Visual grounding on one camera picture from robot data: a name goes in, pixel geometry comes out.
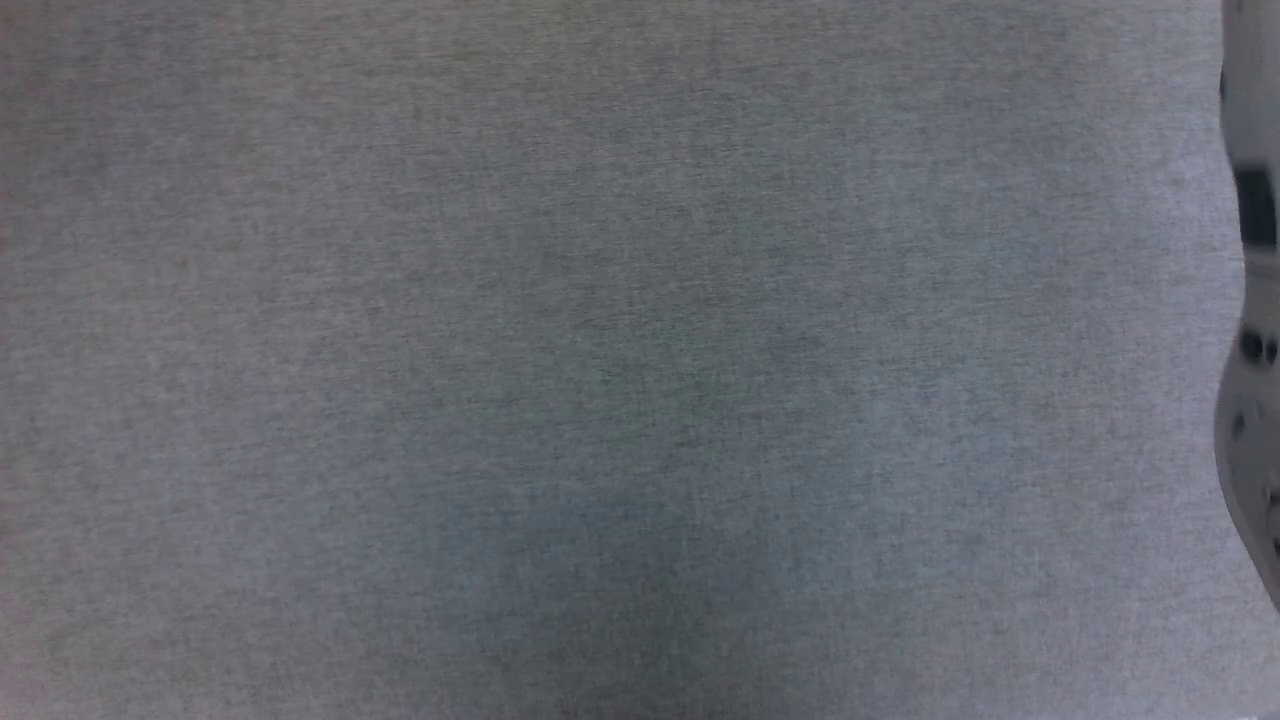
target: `dark slot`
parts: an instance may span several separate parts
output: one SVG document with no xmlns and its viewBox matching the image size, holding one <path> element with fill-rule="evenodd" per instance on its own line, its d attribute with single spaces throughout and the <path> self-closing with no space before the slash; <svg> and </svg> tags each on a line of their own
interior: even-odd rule
<svg viewBox="0 0 1280 720">
<path fill-rule="evenodd" d="M 1235 170 L 1235 195 L 1240 205 L 1240 240 L 1251 250 L 1276 249 L 1276 204 L 1265 168 Z"/>
<path fill-rule="evenodd" d="M 1240 332 L 1240 356 L 1243 356 L 1247 363 L 1251 365 L 1261 365 L 1263 352 L 1265 343 L 1262 342 L 1262 336 L 1249 329 Z"/>
</svg>

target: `white plastic device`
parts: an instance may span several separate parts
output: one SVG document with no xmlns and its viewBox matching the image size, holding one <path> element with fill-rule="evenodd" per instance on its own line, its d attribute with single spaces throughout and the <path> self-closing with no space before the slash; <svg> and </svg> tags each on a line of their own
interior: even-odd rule
<svg viewBox="0 0 1280 720">
<path fill-rule="evenodd" d="M 1231 520 L 1280 611 L 1280 1 L 1224 0 L 1222 138 L 1239 201 L 1244 307 L 1215 414 Z"/>
</svg>

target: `white object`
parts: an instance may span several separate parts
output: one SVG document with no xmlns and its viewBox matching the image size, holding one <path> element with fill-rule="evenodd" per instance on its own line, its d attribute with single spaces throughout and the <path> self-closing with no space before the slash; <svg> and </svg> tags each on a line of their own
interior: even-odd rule
<svg viewBox="0 0 1280 720">
<path fill-rule="evenodd" d="M 1280 610 L 1280 3 L 1225 0 L 1222 136 L 1239 195 L 1244 307 L 1215 418 L 1219 475 Z"/>
</svg>

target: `black hole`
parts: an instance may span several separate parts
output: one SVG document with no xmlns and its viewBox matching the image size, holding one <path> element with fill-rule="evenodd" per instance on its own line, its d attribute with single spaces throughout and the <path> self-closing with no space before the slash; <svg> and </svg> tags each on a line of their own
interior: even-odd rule
<svg viewBox="0 0 1280 720">
<path fill-rule="evenodd" d="M 1240 355 L 1244 356 L 1245 361 L 1260 365 L 1265 352 L 1266 347 L 1262 342 L 1262 336 L 1251 329 L 1240 332 Z"/>
<path fill-rule="evenodd" d="M 1276 204 L 1271 178 L 1261 168 L 1235 170 L 1240 205 L 1240 238 L 1254 250 L 1276 249 Z"/>
</svg>

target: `gray fabric surface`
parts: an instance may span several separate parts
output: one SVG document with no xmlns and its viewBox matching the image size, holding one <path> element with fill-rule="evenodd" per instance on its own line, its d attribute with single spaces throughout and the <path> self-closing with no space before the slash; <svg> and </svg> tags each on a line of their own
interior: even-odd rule
<svg viewBox="0 0 1280 720">
<path fill-rule="evenodd" d="M 1216 3 L 17 1 L 0 714 L 1229 719 Z"/>
</svg>

